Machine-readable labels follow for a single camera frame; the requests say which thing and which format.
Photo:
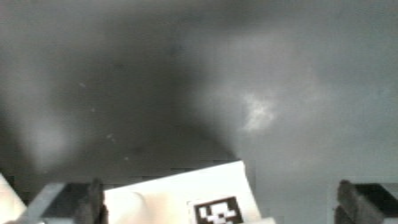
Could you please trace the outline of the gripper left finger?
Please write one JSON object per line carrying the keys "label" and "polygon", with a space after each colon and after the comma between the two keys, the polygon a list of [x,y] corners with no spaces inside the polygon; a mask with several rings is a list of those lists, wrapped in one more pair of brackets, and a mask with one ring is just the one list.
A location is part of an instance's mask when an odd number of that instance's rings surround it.
{"label": "gripper left finger", "polygon": [[38,196],[43,203],[38,224],[109,224],[103,183],[50,183]]}

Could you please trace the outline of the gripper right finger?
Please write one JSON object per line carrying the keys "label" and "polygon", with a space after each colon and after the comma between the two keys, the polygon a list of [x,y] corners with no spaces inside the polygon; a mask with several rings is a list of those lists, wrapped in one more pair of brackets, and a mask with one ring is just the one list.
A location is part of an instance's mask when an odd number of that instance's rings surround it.
{"label": "gripper right finger", "polygon": [[398,183],[340,182],[334,224],[398,224]]}

